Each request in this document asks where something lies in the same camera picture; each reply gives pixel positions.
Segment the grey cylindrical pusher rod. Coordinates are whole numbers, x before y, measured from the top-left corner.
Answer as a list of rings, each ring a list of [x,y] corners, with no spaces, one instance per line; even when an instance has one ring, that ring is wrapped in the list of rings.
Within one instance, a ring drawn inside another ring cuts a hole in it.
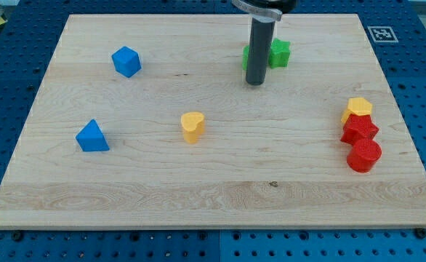
[[[246,82],[252,86],[265,82],[274,28],[274,20],[252,18],[246,67]]]

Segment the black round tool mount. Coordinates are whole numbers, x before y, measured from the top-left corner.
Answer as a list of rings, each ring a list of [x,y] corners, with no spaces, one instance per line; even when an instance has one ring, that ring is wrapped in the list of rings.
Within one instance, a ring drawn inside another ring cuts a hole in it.
[[[254,17],[280,21],[283,14],[296,8],[297,0],[231,0],[231,4]]]

